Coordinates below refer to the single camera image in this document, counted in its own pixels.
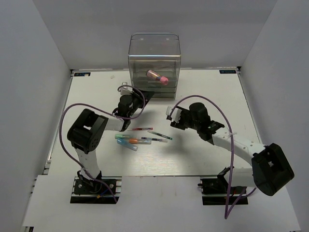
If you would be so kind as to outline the blue highlighter marker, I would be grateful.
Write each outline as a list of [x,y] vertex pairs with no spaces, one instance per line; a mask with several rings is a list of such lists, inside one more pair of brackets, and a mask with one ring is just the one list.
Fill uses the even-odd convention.
[[117,143],[121,146],[124,146],[130,150],[133,150],[133,151],[137,151],[138,150],[138,147],[134,144],[131,144],[130,142],[128,142],[127,140],[124,140],[124,139],[120,139],[118,138],[117,140]]

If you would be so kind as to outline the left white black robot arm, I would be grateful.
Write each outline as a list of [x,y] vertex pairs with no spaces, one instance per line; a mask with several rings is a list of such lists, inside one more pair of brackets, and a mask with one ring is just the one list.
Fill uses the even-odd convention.
[[82,165],[78,172],[79,179],[92,193],[103,187],[101,170],[98,167],[96,148],[104,131],[124,132],[138,109],[143,109],[155,94],[153,91],[133,89],[121,91],[118,106],[111,117],[96,114],[84,109],[68,131],[67,139],[78,154],[78,162]]

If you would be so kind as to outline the green highlighter marker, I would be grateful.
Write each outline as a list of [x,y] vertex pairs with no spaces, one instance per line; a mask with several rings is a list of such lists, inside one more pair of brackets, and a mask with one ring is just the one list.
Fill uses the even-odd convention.
[[115,137],[115,139],[127,140],[127,139],[133,138],[134,136],[132,134],[116,134],[114,137]]

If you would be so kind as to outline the clear plastic drawer organizer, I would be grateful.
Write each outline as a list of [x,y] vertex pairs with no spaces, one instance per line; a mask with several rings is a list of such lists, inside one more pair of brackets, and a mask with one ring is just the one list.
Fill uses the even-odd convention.
[[[174,99],[181,67],[181,47],[177,34],[168,32],[140,32],[130,38],[128,66],[131,85],[153,91],[154,98]],[[153,70],[169,79],[167,85],[146,76]]]

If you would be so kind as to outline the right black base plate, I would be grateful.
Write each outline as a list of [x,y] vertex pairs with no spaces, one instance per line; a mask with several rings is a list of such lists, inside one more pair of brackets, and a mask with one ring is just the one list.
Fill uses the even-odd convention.
[[[222,182],[218,178],[202,178],[197,184],[201,190],[203,205],[225,205],[227,198],[227,182]],[[242,187],[232,187],[230,191],[229,205],[232,205],[241,194]],[[244,198],[246,190],[236,205],[248,205],[248,200]]]

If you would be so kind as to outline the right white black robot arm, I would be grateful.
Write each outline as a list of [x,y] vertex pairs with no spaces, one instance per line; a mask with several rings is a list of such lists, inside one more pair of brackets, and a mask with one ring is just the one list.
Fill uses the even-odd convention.
[[273,196],[295,176],[279,145],[263,145],[232,134],[223,124],[211,120],[207,108],[200,102],[191,104],[189,109],[168,107],[166,115],[171,127],[193,129],[202,140],[232,151],[250,165],[249,168],[226,167],[217,174],[218,188],[222,192],[228,193],[235,187],[251,187]]

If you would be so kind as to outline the green gel pen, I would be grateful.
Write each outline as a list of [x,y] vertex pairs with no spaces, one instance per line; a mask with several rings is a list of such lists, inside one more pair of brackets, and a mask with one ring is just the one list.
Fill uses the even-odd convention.
[[151,133],[151,134],[153,134],[153,135],[157,135],[157,136],[159,136],[159,137],[168,139],[168,140],[172,140],[172,139],[173,139],[172,137],[169,137],[169,136],[167,136],[167,135],[163,135],[163,134],[158,133],[158,132],[155,132],[155,131],[153,131],[153,130],[148,130],[147,132],[148,132],[148,133]]

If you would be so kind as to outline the blue gel pen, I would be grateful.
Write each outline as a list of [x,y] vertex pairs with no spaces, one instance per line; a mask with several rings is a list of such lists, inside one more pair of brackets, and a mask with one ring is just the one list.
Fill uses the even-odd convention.
[[141,137],[141,139],[157,141],[157,142],[161,142],[161,143],[167,143],[168,142],[168,139],[160,139],[160,138]]

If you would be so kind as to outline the right blue table sticker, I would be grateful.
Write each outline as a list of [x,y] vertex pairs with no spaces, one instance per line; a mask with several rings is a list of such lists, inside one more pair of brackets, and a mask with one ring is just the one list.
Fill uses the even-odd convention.
[[220,74],[236,74],[236,70],[219,70]]

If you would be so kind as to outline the orange highlighter marker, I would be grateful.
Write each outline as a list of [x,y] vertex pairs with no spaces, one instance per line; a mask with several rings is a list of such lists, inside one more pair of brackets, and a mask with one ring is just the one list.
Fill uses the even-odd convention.
[[129,139],[129,142],[131,144],[137,144],[137,145],[150,145],[152,143],[151,140],[148,139],[136,139],[136,138],[131,138]]

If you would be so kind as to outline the blue table sticker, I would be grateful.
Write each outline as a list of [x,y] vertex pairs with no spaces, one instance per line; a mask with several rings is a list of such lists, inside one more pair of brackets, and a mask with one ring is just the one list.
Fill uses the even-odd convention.
[[219,70],[220,74],[236,74],[236,70]]
[[74,77],[84,77],[84,76],[90,76],[91,75],[91,73],[90,72],[76,72],[76,73],[74,73]]

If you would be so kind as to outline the left blue table sticker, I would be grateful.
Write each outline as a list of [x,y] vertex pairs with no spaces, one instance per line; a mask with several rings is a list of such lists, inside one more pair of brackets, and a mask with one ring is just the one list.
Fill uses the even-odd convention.
[[74,77],[84,77],[84,76],[90,76],[91,75],[91,73],[90,72],[76,72],[76,73],[74,73]]

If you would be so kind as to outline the red gel pen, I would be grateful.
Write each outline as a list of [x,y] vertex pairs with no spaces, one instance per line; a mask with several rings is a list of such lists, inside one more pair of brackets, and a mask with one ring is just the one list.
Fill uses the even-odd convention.
[[127,129],[128,131],[148,131],[148,130],[153,130],[152,127],[150,128],[131,128],[131,129]]

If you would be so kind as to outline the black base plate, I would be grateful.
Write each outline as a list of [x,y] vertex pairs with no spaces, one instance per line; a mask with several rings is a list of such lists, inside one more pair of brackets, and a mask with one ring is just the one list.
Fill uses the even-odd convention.
[[[203,205],[225,205],[227,198],[227,182],[222,182],[218,178],[202,178],[197,184],[201,190]],[[232,205],[241,194],[242,187],[232,187],[230,191],[229,205]],[[248,200],[244,198],[246,190],[236,205],[248,205]]]
[[[121,194],[122,178],[120,176],[106,176],[102,178],[115,195],[116,200],[119,200]],[[116,204],[113,196],[108,188],[99,183],[95,189],[90,189],[90,186],[85,184],[77,176],[74,178],[71,197],[71,204]]]

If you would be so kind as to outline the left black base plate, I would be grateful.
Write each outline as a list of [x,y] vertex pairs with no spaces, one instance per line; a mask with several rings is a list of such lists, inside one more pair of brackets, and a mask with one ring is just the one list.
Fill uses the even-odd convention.
[[[122,178],[120,176],[106,176],[102,178],[115,195],[116,200],[119,200],[121,194]],[[90,189],[90,186],[85,184],[77,176],[74,178],[71,197],[71,204],[116,204],[113,196],[108,188],[99,183],[95,189]]]

